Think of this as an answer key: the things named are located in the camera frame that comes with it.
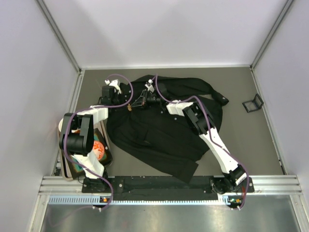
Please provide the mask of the orange maple leaf brooch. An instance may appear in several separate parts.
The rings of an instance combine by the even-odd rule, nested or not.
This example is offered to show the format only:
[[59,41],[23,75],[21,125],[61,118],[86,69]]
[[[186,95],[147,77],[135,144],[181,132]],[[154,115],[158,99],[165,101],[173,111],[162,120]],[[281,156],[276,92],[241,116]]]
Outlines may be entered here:
[[128,111],[130,111],[130,112],[132,111],[132,107],[131,107],[130,104],[128,104],[127,109],[128,109]]

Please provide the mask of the black button shirt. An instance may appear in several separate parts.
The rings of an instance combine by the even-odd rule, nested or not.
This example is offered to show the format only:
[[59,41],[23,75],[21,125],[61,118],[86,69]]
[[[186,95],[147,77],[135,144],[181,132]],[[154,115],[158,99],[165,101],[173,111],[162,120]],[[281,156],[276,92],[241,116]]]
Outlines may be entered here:
[[[213,117],[217,129],[223,120],[222,107],[229,100],[199,78],[158,77],[159,90],[170,100],[197,96]],[[112,109],[106,123],[110,140],[120,149],[151,167],[189,183],[197,161],[209,150],[183,116],[173,116],[159,104],[146,108]]]

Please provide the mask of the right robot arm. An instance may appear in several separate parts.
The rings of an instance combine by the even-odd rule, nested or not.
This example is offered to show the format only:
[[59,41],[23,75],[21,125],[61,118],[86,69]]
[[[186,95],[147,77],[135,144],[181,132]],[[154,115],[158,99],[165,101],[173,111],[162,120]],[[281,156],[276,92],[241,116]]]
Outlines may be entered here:
[[247,171],[236,158],[232,157],[219,136],[211,114],[196,96],[192,96],[184,101],[169,101],[159,92],[151,93],[150,91],[143,90],[137,100],[128,106],[128,109],[146,108],[153,104],[160,105],[171,115],[185,117],[189,128],[212,151],[224,175],[222,180],[212,180],[211,185],[214,191],[223,194],[228,191],[235,192],[241,189],[243,194],[247,193],[250,186]]

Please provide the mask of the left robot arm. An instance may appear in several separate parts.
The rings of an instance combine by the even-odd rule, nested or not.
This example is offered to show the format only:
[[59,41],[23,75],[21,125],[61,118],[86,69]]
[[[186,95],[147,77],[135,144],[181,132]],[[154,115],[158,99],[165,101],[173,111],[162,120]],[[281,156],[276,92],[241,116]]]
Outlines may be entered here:
[[68,161],[82,167],[87,180],[107,187],[110,185],[107,173],[94,152],[94,126],[108,118],[109,109],[123,107],[130,100],[126,102],[119,100],[123,93],[117,79],[107,80],[103,90],[105,91],[101,96],[103,104],[93,105],[75,113],[66,113],[63,116],[60,122],[59,147]]

